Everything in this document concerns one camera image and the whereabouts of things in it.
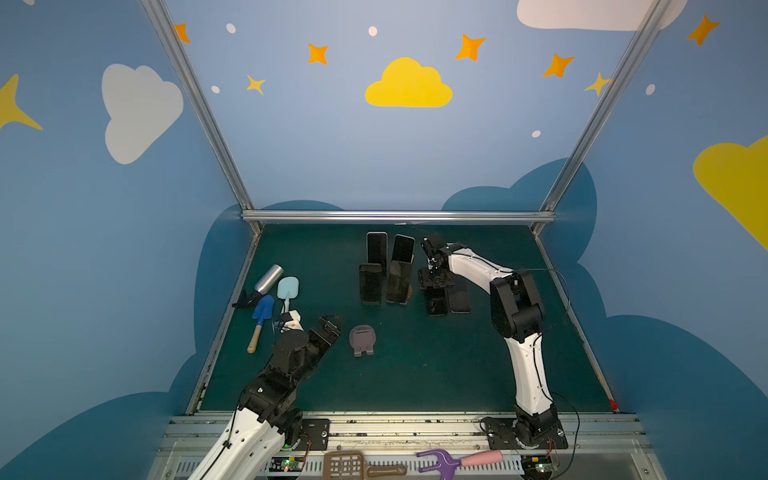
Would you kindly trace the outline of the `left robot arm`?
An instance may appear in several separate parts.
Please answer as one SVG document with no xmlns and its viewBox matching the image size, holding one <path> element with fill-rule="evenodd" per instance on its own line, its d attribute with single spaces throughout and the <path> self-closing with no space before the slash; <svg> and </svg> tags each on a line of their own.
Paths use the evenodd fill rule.
<svg viewBox="0 0 768 480">
<path fill-rule="evenodd" d="M 241 392 L 222 434 L 191 474 L 193 479 L 254 479 L 300 436 L 295 407 L 300 383 L 341 337 L 343 317 L 325 315 L 305 331 L 290 329 L 273 346 L 266 367 Z"/>
</svg>

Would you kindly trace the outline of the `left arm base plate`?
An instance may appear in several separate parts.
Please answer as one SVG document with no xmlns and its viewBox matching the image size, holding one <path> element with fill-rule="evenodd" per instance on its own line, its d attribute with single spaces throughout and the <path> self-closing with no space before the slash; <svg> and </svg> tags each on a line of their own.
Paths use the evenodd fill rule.
<svg viewBox="0 0 768 480">
<path fill-rule="evenodd" d="M 290 451 L 326 451 L 330 436 L 330 420 L 327 418 L 305 418 L 294 431 L 286 447 Z"/>
</svg>

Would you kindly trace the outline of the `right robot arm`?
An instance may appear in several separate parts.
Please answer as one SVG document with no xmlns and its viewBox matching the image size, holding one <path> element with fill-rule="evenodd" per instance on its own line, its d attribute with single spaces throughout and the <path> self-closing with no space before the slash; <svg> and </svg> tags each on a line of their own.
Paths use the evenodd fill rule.
<svg viewBox="0 0 768 480">
<path fill-rule="evenodd" d="M 507 345 L 514 372 L 518 443 L 533 448 L 557 435 L 561 423 L 541 351 L 545 309 L 532 273 L 498 265 L 438 234 L 424 237 L 421 245 L 427 260 L 420 271 L 423 288 L 447 289 L 462 277 L 490 297 L 492 324 Z"/>
</svg>

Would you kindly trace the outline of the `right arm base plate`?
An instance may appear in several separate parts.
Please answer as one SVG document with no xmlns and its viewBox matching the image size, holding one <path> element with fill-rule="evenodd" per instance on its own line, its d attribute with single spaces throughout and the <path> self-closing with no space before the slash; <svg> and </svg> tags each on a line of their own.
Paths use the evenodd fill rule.
<svg viewBox="0 0 768 480">
<path fill-rule="evenodd" d="M 562 424 L 556 420 L 540 422 L 526 418 L 484 417 L 479 422 L 491 450 L 567 449 Z"/>
</svg>

